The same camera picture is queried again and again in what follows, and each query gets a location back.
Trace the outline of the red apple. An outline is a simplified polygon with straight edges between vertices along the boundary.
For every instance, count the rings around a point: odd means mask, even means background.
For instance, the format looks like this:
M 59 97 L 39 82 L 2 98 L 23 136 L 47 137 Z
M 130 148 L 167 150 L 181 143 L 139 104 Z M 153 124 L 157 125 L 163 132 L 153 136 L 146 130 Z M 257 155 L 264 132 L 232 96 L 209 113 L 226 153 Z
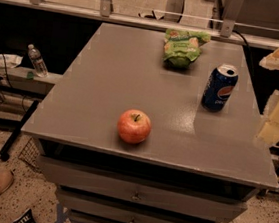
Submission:
M 138 109 L 125 111 L 117 121 L 117 131 L 121 140 L 129 144 L 141 143 L 149 136 L 150 130 L 150 118 Z

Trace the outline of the blue pepsi can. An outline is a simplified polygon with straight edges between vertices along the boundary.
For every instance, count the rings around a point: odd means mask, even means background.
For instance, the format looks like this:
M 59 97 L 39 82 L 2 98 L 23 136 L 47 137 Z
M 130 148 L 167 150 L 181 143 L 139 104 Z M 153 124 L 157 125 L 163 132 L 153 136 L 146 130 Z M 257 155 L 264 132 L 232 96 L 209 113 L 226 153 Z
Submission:
M 210 112 L 220 112 L 238 82 L 238 69 L 231 64 L 221 64 L 210 74 L 201 98 L 202 106 Z

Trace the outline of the green chip bag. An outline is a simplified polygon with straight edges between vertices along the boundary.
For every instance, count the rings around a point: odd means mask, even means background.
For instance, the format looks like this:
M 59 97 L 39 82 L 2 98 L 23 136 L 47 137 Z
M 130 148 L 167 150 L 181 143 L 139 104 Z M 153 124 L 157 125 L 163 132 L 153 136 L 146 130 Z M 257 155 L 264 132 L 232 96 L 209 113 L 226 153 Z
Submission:
M 188 68 L 202 53 L 200 46 L 210 41 L 205 31 L 168 28 L 165 33 L 163 60 L 177 69 Z

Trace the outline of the grey drawer cabinet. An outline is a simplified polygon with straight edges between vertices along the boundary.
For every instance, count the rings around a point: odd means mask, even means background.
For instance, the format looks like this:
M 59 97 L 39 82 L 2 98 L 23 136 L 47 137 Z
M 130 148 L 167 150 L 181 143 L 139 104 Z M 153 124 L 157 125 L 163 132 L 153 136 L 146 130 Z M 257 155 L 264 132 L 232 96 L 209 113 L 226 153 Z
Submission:
M 163 64 L 163 42 L 103 24 L 23 127 L 73 223 L 228 223 L 277 185 L 242 48 L 212 41 L 179 72 Z M 238 82 L 210 112 L 201 98 L 221 64 Z M 139 144 L 117 131 L 129 109 L 151 120 Z

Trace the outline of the clear plastic water bottle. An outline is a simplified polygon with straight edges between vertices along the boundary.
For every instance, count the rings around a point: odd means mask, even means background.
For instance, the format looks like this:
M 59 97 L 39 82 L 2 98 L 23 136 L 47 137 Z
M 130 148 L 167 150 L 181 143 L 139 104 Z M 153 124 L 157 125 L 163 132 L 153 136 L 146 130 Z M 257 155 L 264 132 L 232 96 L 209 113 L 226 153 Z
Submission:
M 40 53 L 41 52 L 33 44 L 28 45 L 27 54 L 31 60 L 32 65 L 34 66 L 36 75 L 39 77 L 46 77 L 48 75 L 48 69 Z

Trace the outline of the white crumpled cloth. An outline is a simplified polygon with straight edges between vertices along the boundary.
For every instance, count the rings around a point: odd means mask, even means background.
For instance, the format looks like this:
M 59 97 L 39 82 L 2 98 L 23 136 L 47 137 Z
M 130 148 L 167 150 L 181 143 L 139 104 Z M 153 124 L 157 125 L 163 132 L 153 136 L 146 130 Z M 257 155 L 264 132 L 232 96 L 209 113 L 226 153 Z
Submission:
M 0 69 L 2 68 L 16 68 L 23 60 L 19 55 L 10 55 L 0 53 Z

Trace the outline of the black printed packet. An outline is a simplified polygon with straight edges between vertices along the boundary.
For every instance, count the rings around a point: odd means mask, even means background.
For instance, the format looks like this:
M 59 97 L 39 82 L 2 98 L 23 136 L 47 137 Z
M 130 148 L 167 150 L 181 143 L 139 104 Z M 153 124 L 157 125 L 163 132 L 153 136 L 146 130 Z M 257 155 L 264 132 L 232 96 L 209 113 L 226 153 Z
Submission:
M 37 223 L 32 215 L 32 210 L 28 209 L 24 214 L 13 221 L 13 223 Z

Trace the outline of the black metal leg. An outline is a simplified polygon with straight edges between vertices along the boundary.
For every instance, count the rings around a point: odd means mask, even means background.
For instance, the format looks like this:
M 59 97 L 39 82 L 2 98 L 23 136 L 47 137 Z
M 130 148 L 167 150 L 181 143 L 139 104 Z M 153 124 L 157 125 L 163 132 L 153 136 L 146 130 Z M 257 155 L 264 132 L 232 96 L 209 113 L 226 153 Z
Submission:
M 12 147 L 15 140 L 18 138 L 19 133 L 21 131 L 22 126 L 28 121 L 29 117 L 35 112 L 39 102 L 37 100 L 32 102 L 32 105 L 28 108 L 27 112 L 25 112 L 24 116 L 22 117 L 21 121 L 18 122 L 17 127 L 11 133 L 9 139 L 7 139 L 6 143 L 4 143 L 3 147 L 0 149 L 0 160 L 6 162 L 9 157 L 9 150 Z

